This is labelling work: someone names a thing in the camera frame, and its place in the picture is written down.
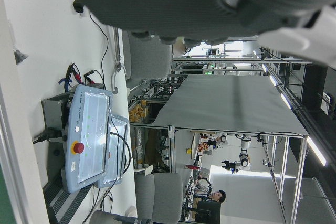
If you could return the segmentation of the left white grey robot hand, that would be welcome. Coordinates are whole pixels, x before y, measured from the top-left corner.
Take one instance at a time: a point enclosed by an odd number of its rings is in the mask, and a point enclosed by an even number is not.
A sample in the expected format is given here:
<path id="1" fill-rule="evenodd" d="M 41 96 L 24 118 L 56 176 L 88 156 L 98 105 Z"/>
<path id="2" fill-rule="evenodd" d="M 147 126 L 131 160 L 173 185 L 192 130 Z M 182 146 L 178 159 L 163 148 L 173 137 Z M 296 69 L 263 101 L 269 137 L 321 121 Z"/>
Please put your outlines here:
<path id="1" fill-rule="evenodd" d="M 139 38 L 210 45 L 256 36 L 261 46 L 335 67 L 335 0 L 80 0 Z"/>

